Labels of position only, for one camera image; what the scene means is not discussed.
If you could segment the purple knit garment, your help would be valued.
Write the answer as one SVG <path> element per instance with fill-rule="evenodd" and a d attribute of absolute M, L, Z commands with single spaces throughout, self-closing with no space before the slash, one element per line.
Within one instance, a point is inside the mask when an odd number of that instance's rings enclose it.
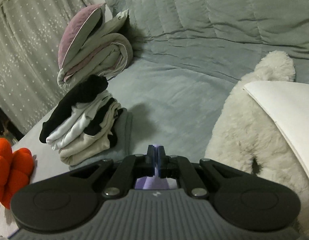
<path fill-rule="evenodd" d="M 175 179 L 160 178 L 162 161 L 159 157 L 159 151 L 164 147 L 161 145 L 152 145 L 154 148 L 154 176 L 138 178 L 135 184 L 136 190 L 172 190 L 177 189 L 178 185 Z"/>

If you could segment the folded grey knit garment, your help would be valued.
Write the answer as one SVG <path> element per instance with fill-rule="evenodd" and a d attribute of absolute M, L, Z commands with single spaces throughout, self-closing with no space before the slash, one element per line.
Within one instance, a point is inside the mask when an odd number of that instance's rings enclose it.
<path fill-rule="evenodd" d="M 129 155 L 132 113 L 126 108 L 122 108 L 122 113 L 114 122 L 111 133 L 107 136 L 110 148 L 106 149 L 102 146 L 102 138 L 98 139 L 91 146 L 84 150 L 88 154 L 88 158 L 81 161 L 77 165 L 70 165 L 69 170 L 90 165 L 101 159 L 112 159 L 114 162 L 120 161 Z"/>

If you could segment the folded beige garment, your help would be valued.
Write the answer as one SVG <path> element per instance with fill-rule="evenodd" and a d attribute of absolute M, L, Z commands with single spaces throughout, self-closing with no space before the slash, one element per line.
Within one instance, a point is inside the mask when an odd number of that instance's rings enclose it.
<path fill-rule="evenodd" d="M 123 112 L 114 98 L 101 107 L 82 133 L 59 150 L 60 160 L 67 165 L 78 165 L 84 160 L 114 147 L 117 135 L 113 125 Z"/>

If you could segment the folded white garment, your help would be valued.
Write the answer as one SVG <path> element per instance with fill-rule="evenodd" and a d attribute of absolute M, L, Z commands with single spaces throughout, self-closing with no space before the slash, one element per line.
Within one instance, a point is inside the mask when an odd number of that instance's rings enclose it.
<path fill-rule="evenodd" d="M 107 103 L 116 102 L 113 95 L 104 90 L 88 103 L 77 103 L 71 108 L 71 116 L 66 118 L 46 138 L 46 143 L 52 150 L 60 150 L 75 140 L 96 116 L 98 110 Z"/>

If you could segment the white fluffy plush toy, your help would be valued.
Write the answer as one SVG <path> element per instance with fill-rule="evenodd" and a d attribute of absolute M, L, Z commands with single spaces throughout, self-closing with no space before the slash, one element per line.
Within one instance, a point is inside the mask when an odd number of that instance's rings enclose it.
<path fill-rule="evenodd" d="M 276 50 L 262 58 L 231 90 L 205 157 L 296 192 L 301 200 L 299 231 L 309 236 L 309 179 L 272 119 L 244 90 L 253 81 L 292 82 L 294 78 L 294 63 L 286 52 Z"/>

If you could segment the folded black garment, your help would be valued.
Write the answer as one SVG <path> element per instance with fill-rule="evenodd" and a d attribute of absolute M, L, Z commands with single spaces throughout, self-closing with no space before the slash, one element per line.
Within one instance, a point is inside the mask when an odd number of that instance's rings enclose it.
<path fill-rule="evenodd" d="M 90 75 L 73 87 L 58 103 L 50 118 L 43 123 L 39 141 L 46 143 L 48 136 L 72 114 L 72 107 L 78 103 L 90 103 L 108 87 L 104 76 Z"/>

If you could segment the orange pumpkin plush pillow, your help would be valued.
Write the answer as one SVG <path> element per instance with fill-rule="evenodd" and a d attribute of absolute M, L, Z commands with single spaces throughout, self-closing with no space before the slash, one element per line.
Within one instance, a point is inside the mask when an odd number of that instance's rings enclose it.
<path fill-rule="evenodd" d="M 27 186 L 34 170 L 34 160 L 28 148 L 15 152 L 10 142 L 0 138 L 0 205 L 10 209 L 16 192 Z"/>

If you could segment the grey quilted blanket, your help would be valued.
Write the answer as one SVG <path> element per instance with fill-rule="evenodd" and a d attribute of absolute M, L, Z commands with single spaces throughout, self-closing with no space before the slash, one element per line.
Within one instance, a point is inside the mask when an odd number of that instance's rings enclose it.
<path fill-rule="evenodd" d="M 130 152 L 204 156 L 225 99 L 271 51 L 309 84 L 309 0 L 106 0 L 127 10 L 132 64 L 109 90 L 133 115 Z"/>

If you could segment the folded grey pink quilt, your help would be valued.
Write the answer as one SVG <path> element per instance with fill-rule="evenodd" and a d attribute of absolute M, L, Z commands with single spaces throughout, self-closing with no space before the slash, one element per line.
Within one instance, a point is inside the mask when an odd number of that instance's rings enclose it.
<path fill-rule="evenodd" d="M 81 9 L 69 22 L 59 44 L 57 83 L 72 88 L 90 75 L 111 79 L 129 66 L 133 50 L 119 33 L 129 11 L 105 20 L 105 3 Z"/>

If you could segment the white paper sheet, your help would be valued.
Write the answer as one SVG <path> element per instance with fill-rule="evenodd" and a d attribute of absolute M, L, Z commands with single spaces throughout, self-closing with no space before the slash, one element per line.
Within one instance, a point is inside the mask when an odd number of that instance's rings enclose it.
<path fill-rule="evenodd" d="M 244 90 L 273 120 L 309 179 L 309 85 L 254 81 Z"/>

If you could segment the grey dotted curtain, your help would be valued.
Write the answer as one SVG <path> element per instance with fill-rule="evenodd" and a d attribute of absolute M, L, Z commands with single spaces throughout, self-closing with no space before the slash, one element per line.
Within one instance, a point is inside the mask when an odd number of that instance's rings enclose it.
<path fill-rule="evenodd" d="M 64 96 L 58 49 L 88 0 L 4 0 L 0 5 L 0 107 L 27 133 Z"/>

